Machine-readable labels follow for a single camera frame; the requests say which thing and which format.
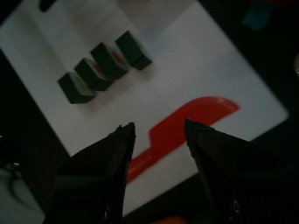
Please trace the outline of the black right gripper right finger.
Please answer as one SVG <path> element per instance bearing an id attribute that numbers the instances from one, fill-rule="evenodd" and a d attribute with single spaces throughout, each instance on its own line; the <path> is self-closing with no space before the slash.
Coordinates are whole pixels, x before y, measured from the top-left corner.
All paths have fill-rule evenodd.
<path id="1" fill-rule="evenodd" d="M 212 224 L 299 224 L 299 174 L 268 150 L 189 119 L 184 136 Z"/>

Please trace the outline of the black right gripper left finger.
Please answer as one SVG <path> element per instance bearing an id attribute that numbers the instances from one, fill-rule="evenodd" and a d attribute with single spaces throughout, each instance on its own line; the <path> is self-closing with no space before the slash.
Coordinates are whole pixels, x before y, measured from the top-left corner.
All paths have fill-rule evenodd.
<path id="1" fill-rule="evenodd" d="M 43 224 L 121 224 L 136 126 L 120 126 L 77 152 L 55 175 Z"/>

